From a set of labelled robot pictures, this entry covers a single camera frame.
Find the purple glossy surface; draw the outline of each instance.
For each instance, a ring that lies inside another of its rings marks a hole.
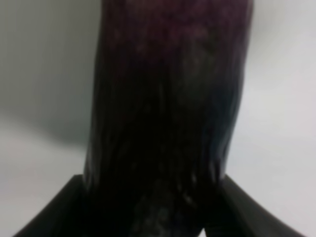
[[[131,236],[201,230],[225,174],[251,14],[251,0],[102,1],[84,176],[98,209],[129,216]]]

